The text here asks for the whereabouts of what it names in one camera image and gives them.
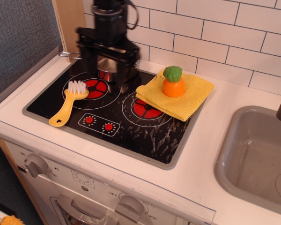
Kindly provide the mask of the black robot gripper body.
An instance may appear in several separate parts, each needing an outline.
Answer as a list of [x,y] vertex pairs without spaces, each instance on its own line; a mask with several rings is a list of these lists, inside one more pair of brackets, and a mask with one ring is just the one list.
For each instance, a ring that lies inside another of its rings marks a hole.
[[140,48],[127,38],[128,29],[127,14],[96,14],[95,28],[77,28],[77,44],[116,62],[141,60]]

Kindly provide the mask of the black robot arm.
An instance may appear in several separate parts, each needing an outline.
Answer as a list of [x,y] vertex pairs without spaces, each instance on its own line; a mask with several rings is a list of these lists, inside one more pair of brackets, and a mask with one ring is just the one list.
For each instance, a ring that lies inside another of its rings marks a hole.
[[141,60],[140,49],[127,38],[129,0],[96,0],[92,6],[95,28],[81,28],[78,47],[81,51],[85,70],[93,75],[99,61],[112,60],[116,64],[115,75],[110,82],[122,85],[138,74],[137,64]]

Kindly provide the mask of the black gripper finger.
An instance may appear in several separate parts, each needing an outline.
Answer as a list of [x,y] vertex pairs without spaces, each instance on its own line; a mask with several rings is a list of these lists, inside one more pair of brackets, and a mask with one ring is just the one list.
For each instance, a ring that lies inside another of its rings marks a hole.
[[97,55],[84,46],[80,47],[80,51],[86,73],[90,78],[97,78]]
[[116,84],[122,85],[132,78],[134,78],[139,72],[139,65],[141,60],[131,61],[120,59],[117,64]]

